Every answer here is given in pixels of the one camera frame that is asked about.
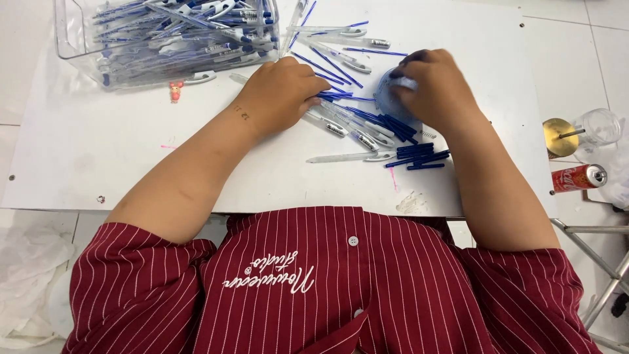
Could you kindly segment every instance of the clear plastic cup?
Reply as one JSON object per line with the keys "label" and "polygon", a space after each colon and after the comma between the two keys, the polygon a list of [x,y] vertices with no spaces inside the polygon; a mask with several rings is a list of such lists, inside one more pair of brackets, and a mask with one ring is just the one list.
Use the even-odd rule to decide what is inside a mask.
{"label": "clear plastic cup", "polygon": [[585,129],[579,134],[579,148],[575,156],[585,157],[595,149],[614,144],[623,135],[618,117],[610,110],[598,108],[591,110],[571,122],[575,130]]}

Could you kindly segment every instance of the pink toy figurine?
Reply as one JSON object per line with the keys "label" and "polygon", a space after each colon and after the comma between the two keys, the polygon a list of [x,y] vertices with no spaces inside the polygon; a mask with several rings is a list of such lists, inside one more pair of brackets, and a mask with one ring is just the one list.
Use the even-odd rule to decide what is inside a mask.
{"label": "pink toy figurine", "polygon": [[184,87],[184,83],[170,83],[170,102],[177,103],[181,96],[181,88]]}

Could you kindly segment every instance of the pinstripe pattern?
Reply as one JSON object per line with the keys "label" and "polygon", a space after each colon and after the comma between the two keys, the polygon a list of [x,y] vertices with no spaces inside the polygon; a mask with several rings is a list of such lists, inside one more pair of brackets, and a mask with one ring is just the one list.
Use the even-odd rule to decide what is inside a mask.
{"label": "pinstripe pattern", "polygon": [[445,226],[295,208],[230,218],[216,249],[105,224],[63,353],[599,353],[563,251],[459,249]]}

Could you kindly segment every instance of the tabletop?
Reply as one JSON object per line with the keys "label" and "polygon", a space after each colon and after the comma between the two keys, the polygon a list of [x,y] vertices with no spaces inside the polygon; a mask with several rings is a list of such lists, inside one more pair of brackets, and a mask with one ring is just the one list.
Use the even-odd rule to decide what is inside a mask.
{"label": "tabletop", "polygon": [[[283,28],[294,1],[279,4]],[[369,20],[369,36],[388,39],[391,50],[449,49],[548,216],[556,217],[520,12],[448,1],[420,1],[413,3],[413,11],[398,11],[402,5],[409,6],[401,0],[386,8],[371,1],[319,0],[308,24],[338,26]],[[303,47],[295,49],[305,52]],[[358,75],[365,88],[355,92],[368,97],[399,57],[363,55],[361,59],[374,72]],[[228,79],[229,73],[247,76],[254,70],[220,72],[210,83],[185,87],[180,103],[171,105],[165,88],[100,91],[57,58],[50,39],[38,56],[10,170],[14,179],[1,206],[111,210],[171,147],[183,143],[236,96],[240,85]],[[377,113],[371,103],[348,104]],[[429,133],[422,137],[424,142],[446,148],[440,135],[423,128]],[[353,152],[364,149],[350,139],[340,140],[299,122],[245,157],[214,211],[358,205],[388,215],[462,216],[452,161],[443,169],[426,171],[389,170],[362,161],[305,163],[314,156]]]}

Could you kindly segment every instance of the coca-cola can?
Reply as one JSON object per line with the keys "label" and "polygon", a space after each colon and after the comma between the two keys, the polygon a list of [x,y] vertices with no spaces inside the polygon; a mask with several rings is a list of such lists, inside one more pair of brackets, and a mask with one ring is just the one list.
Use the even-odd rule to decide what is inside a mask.
{"label": "coca-cola can", "polygon": [[607,183],[607,172],[597,164],[585,164],[552,173],[555,193],[599,188]]}

